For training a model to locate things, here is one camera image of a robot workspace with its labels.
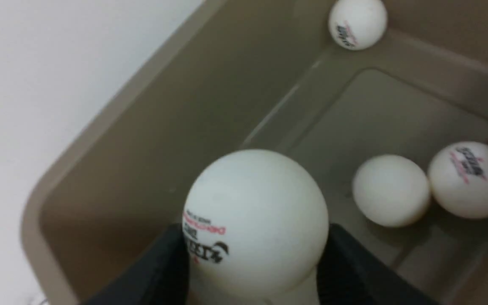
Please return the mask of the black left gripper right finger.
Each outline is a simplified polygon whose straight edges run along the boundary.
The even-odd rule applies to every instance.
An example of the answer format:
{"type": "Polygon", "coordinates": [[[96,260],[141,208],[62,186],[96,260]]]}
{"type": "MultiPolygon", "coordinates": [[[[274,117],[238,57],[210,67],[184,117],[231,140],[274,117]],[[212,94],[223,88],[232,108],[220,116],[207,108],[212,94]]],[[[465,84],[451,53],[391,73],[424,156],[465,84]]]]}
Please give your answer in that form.
{"type": "Polygon", "coordinates": [[[317,265],[321,305],[437,305],[376,258],[339,224],[330,224],[317,265]]]}

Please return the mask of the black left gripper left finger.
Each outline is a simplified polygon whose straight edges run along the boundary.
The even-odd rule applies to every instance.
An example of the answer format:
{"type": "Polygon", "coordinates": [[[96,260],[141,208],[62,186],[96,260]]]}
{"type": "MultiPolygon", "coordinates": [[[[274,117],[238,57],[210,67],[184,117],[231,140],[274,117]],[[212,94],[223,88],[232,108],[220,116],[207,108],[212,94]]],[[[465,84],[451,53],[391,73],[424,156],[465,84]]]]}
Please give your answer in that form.
{"type": "Polygon", "coordinates": [[[186,305],[190,262],[181,224],[169,225],[116,280],[84,305],[186,305]]]}

